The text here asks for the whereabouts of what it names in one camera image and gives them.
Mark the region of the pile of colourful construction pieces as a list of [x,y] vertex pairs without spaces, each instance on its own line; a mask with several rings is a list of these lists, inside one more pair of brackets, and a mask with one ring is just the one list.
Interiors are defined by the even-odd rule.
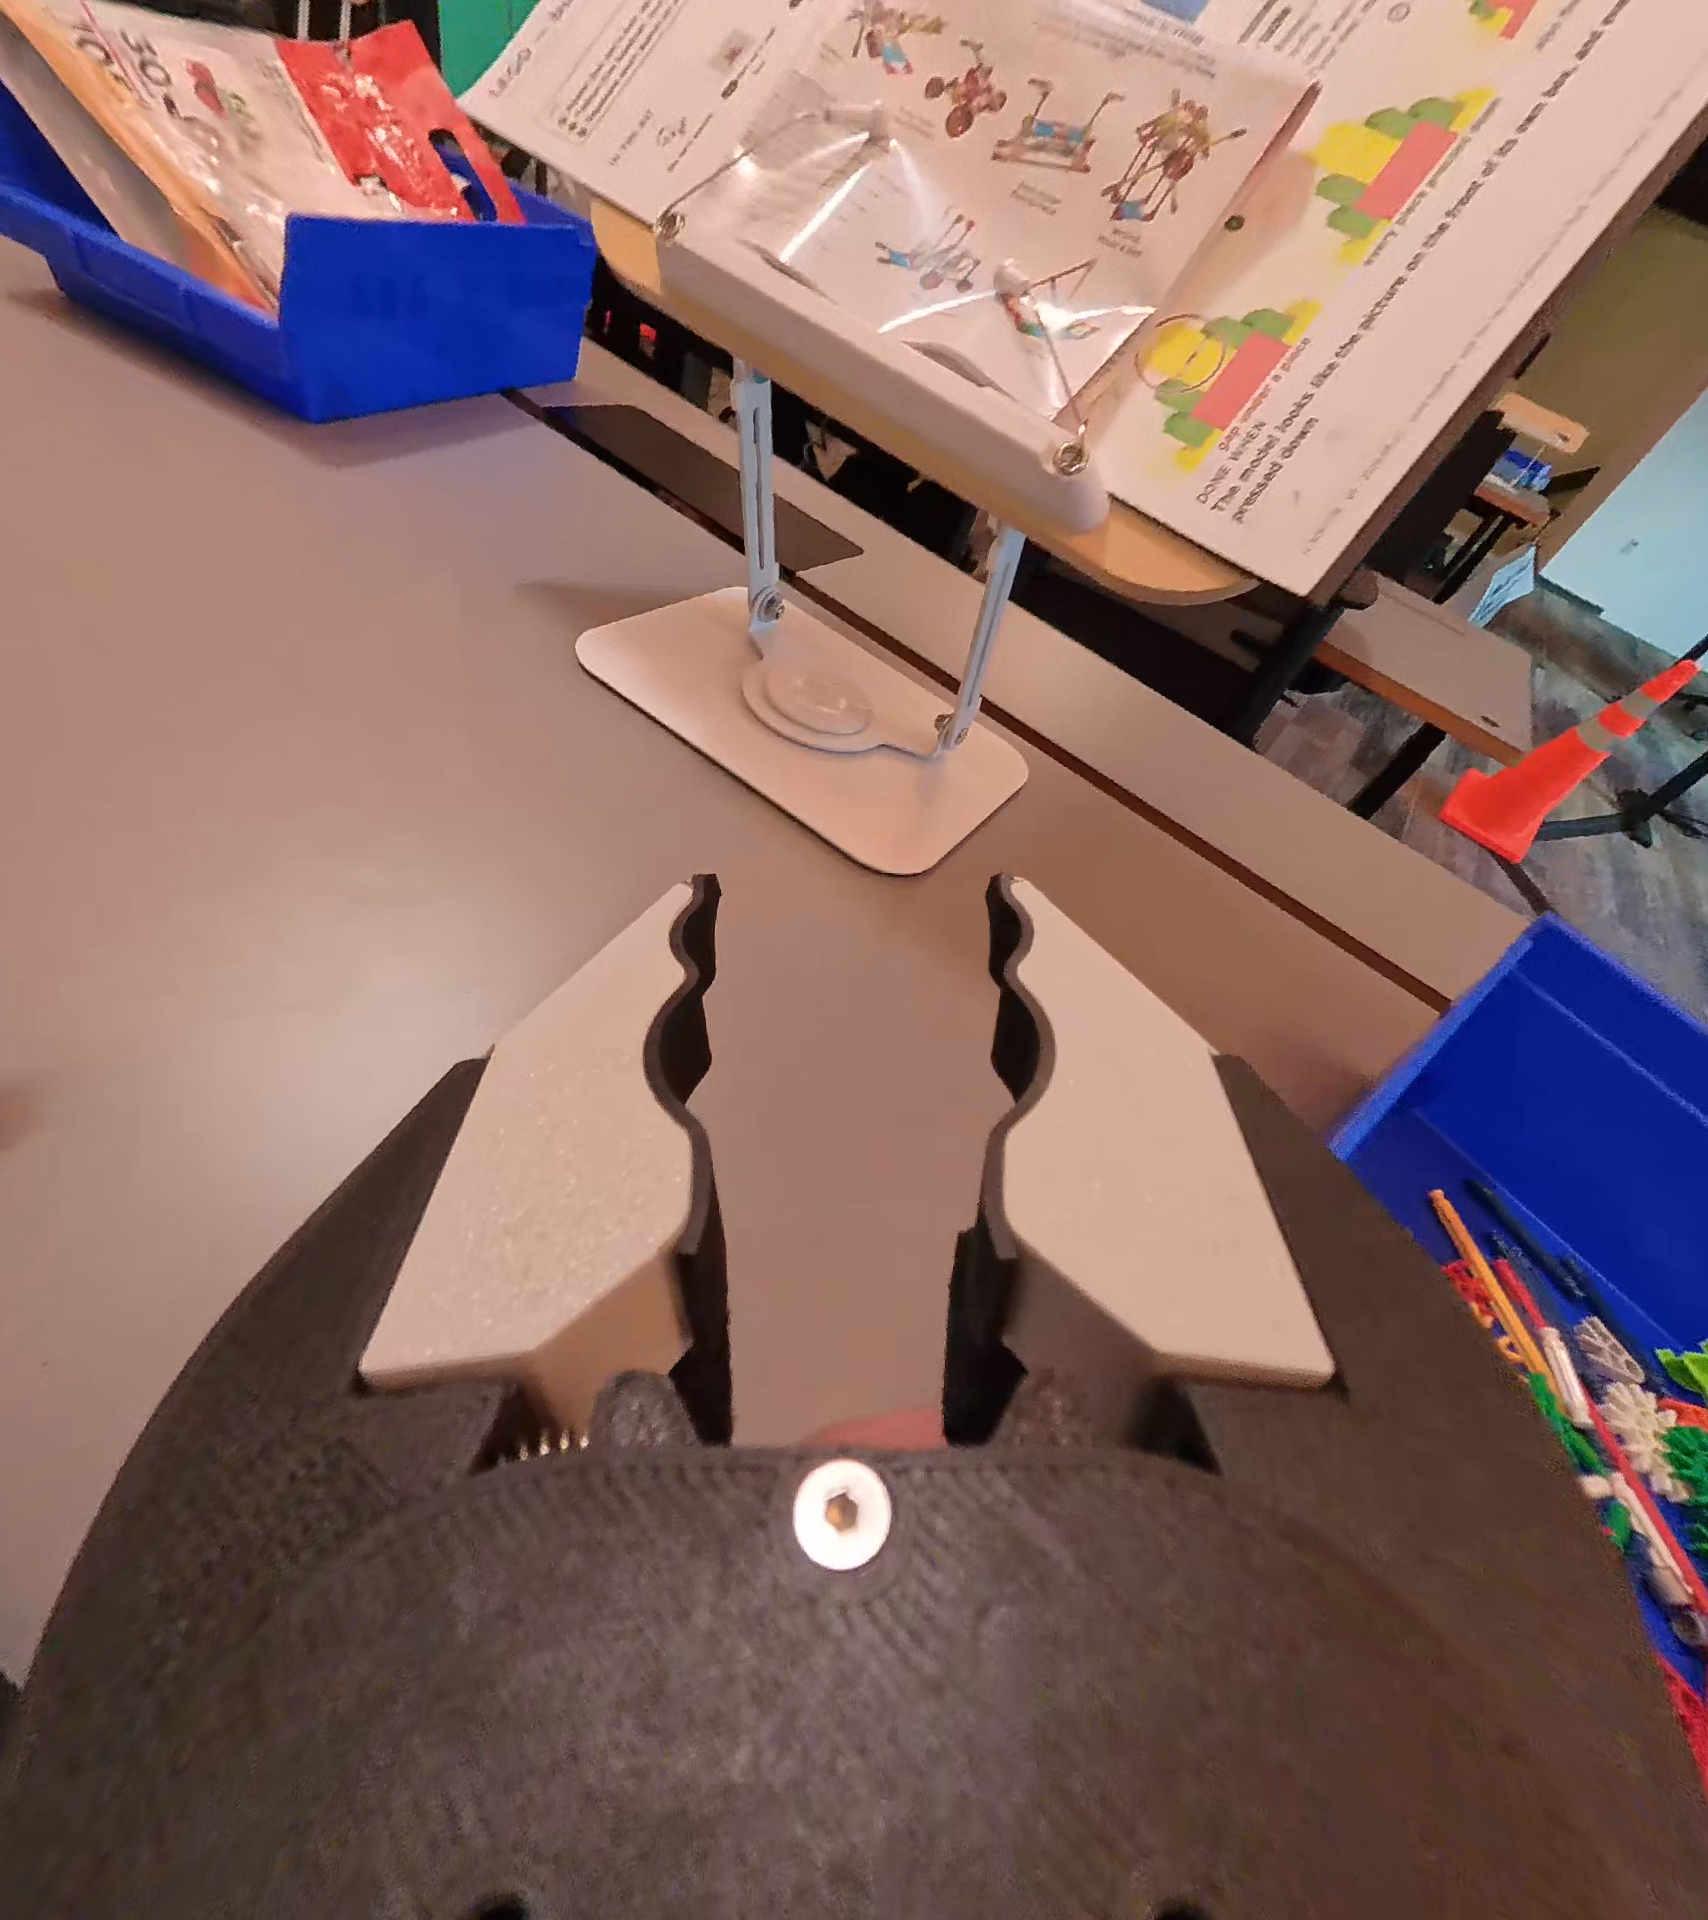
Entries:
[[1482,1178],[1436,1185],[1455,1298],[1548,1425],[1625,1564],[1708,1804],[1708,1405],[1637,1341],[1600,1281]]

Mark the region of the white document stand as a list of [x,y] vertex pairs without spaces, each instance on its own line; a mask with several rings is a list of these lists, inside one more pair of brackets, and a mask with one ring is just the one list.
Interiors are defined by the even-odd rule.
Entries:
[[[1139,601],[1201,605],[1253,586],[1199,544],[1113,506],[1068,427],[848,318],[756,252],[686,237],[679,206],[643,221],[593,195],[589,223],[628,292],[731,355],[745,583],[588,627],[577,665],[866,870],[929,871],[1027,778],[1024,755],[981,731],[978,715],[1029,537]],[[784,586],[773,388],[997,519],[949,699]]]

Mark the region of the printed instruction sheet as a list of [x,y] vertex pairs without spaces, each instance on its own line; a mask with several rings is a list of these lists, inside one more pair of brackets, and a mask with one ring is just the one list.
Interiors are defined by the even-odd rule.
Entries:
[[[1057,421],[1109,502],[1305,593],[1708,117],[1708,3],[1201,3],[1319,93]],[[827,3],[533,3],[462,96],[655,223],[739,155]]]

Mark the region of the red white toy packet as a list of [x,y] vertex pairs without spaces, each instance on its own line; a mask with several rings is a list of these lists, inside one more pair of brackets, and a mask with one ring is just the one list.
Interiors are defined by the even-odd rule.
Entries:
[[294,220],[524,221],[410,20],[315,39],[0,1],[0,84],[119,239],[266,315]]

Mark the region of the blue plastic bin white tag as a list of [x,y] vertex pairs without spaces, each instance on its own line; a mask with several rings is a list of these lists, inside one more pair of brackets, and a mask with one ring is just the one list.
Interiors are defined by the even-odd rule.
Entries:
[[1378,1625],[1460,1720],[1412,1726],[1415,1784],[1470,1759],[1516,1832],[1394,1911],[1708,1915],[1708,1802],[1625,1562],[1443,1273],[1426,1194],[1482,1180],[1595,1277],[1636,1341],[1708,1340],[1708,1029],[1557,921],[1494,967],[1336,1123],[1332,1156],[1408,1233],[1315,1264],[1352,1428],[1302,1425],[1299,1524],[1368,1562]]

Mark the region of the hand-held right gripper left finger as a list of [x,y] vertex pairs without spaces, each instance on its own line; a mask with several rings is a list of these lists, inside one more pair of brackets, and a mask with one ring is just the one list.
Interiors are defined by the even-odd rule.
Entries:
[[513,1384],[588,1432],[625,1374],[729,1442],[725,1231],[692,1108],[717,876],[667,885],[490,1047],[357,1362],[373,1390]]

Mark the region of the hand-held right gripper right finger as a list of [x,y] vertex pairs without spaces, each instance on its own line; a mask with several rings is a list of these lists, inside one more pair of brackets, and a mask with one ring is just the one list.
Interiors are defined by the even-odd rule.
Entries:
[[1194,1384],[1313,1394],[1336,1356],[1241,1117],[1259,1079],[1024,876],[985,885],[989,1126],[948,1283],[943,1433],[1053,1384],[1158,1443]]

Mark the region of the laminated picture card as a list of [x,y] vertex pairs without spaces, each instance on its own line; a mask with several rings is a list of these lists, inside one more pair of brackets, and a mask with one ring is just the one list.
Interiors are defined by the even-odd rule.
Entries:
[[719,306],[866,331],[1065,421],[1321,80],[1204,3],[826,3],[738,158],[657,225]]

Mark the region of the orange traffic cone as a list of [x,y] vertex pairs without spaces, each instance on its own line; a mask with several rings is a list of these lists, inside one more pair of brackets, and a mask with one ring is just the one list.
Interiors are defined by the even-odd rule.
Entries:
[[1680,660],[1531,747],[1520,762],[1494,774],[1463,771],[1439,806],[1441,825],[1498,859],[1526,859],[1555,807],[1680,696],[1698,672],[1695,660]]

